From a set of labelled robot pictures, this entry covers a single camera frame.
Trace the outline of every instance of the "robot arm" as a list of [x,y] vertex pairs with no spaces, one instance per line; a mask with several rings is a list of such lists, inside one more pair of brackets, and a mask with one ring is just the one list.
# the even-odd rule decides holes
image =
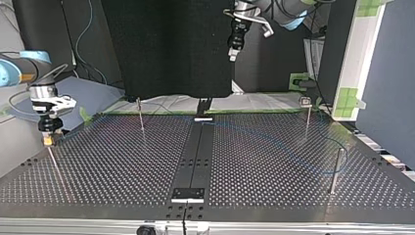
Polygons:
[[60,66],[52,70],[49,55],[40,51],[22,51],[19,58],[0,54],[0,87],[28,84],[33,109],[40,117],[38,129],[43,134],[44,145],[53,145],[53,137],[63,126],[59,118],[70,113],[76,105],[69,96],[58,96],[54,71],[64,70]]
[[224,13],[233,18],[232,34],[228,39],[229,57],[236,61],[239,52],[244,48],[245,34],[252,23],[262,25],[264,36],[274,34],[267,17],[287,30],[296,29],[303,21],[307,11],[316,4],[314,0],[237,0],[235,10]]

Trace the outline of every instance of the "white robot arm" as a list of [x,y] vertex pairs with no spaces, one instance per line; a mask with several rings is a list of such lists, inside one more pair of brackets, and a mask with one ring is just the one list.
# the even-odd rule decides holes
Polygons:
[[328,0],[237,0],[234,10],[225,10],[224,14],[233,18],[232,34],[228,39],[229,58],[235,62],[244,48],[245,34],[252,23],[262,25],[264,36],[269,37],[274,31],[268,19],[277,22],[287,30],[296,29],[304,17],[315,11],[316,4],[329,3]]

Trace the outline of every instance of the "metal pole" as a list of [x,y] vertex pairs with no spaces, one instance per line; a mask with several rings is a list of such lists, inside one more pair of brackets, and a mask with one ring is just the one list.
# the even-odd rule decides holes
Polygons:
[[138,115],[140,116],[141,121],[141,129],[144,130],[144,122],[143,122],[143,116],[142,116],[142,109],[141,109],[141,100],[140,97],[137,98],[137,109],[138,109]]

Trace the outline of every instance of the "table surface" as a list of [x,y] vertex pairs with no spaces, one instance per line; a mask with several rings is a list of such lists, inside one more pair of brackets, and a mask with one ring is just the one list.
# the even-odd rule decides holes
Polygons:
[[[309,127],[306,113],[143,119],[144,131],[138,116],[97,117],[53,148],[56,164],[47,152],[22,163],[0,179],[0,216],[415,223],[415,184],[318,114]],[[173,204],[188,187],[204,202]]]

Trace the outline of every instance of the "black backdrop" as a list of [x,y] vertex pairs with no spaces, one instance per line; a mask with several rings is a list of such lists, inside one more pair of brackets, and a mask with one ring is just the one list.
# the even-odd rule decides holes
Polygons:
[[102,0],[127,95],[226,97],[227,0]]

